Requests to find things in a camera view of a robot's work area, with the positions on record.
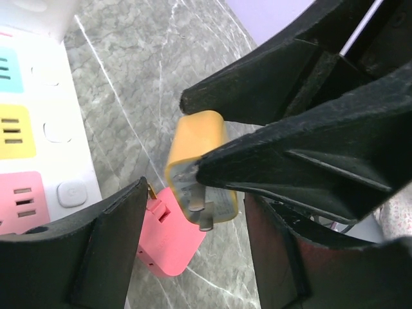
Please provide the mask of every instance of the white power strip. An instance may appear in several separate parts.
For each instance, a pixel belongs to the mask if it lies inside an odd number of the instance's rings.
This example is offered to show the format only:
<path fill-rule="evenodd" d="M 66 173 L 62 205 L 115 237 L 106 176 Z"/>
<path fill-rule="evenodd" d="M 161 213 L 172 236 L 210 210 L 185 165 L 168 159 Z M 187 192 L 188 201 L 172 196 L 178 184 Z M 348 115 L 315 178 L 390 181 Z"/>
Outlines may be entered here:
<path fill-rule="evenodd" d="M 23 92 L 9 93 L 0 86 L 0 107 L 24 106 L 28 110 L 35 155 L 2 160 L 0 153 L 0 174 L 40 173 L 51 221 L 100 201 L 102 197 L 64 45 L 0 27 L 1 50 L 14 51 L 17 56 Z"/>

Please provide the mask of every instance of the gray marble countertop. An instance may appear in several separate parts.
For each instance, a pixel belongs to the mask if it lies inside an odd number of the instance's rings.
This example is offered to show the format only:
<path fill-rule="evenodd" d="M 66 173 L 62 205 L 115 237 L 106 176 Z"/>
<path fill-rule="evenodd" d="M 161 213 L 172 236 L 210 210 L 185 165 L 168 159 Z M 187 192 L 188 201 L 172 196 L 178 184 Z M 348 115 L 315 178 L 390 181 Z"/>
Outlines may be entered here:
<path fill-rule="evenodd" d="M 223 0 L 84 0 L 65 38 L 103 197 L 141 176 L 160 190 L 180 93 L 255 47 Z M 253 126 L 227 125 L 231 138 Z M 243 206 L 187 270 L 158 279 L 135 261 L 135 309 L 259 308 Z"/>

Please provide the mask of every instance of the yellow plug adapter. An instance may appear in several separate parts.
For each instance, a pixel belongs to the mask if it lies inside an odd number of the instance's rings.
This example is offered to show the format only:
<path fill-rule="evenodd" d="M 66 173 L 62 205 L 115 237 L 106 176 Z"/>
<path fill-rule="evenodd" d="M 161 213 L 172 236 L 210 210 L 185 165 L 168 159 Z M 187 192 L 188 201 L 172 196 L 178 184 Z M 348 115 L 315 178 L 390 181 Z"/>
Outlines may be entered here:
<path fill-rule="evenodd" d="M 28 110 L 0 104 L 0 160 L 33 158 L 36 148 Z"/>
<path fill-rule="evenodd" d="M 228 141 L 222 116 L 202 111 L 179 119 L 166 165 L 165 177 L 185 217 L 211 230 L 213 223 L 238 214 L 236 192 L 205 187 L 196 181 L 195 162 Z"/>

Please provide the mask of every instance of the cable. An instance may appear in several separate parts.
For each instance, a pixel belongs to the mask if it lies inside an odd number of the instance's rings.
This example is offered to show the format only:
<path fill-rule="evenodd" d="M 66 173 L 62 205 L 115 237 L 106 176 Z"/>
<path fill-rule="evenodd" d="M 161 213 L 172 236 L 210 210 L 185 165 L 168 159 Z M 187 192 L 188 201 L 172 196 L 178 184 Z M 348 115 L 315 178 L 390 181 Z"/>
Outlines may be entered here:
<path fill-rule="evenodd" d="M 341 233 L 346 234 L 347 232 L 349 232 L 352 229 L 352 227 L 354 227 L 354 225 L 348 225 L 343 230 L 341 230 Z"/>
<path fill-rule="evenodd" d="M 332 220 L 330 220 L 330 221 L 327 222 L 327 223 L 322 223 L 319 216 L 312 216 L 312 217 L 313 217 L 313 221 L 315 221 L 317 224 L 320 224 L 320 225 L 322 225 L 323 227 L 327 227 L 327 228 L 329 228 L 329 229 L 332 228 L 332 225 L 333 225 L 333 223 L 334 223 Z"/>

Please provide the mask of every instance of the pink plug adapter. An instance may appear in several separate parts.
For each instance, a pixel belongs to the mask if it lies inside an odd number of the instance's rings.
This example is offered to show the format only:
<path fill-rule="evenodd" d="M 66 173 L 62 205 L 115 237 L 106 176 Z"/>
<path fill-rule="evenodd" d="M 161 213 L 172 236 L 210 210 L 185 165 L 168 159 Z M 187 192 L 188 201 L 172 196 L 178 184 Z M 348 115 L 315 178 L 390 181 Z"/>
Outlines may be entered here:
<path fill-rule="evenodd" d="M 50 222 L 38 172 L 0 174 L 0 235 L 22 234 Z"/>
<path fill-rule="evenodd" d="M 147 201 L 137 256 L 158 277 L 178 276 L 205 236 L 187 221 L 172 190 L 165 188 Z"/>

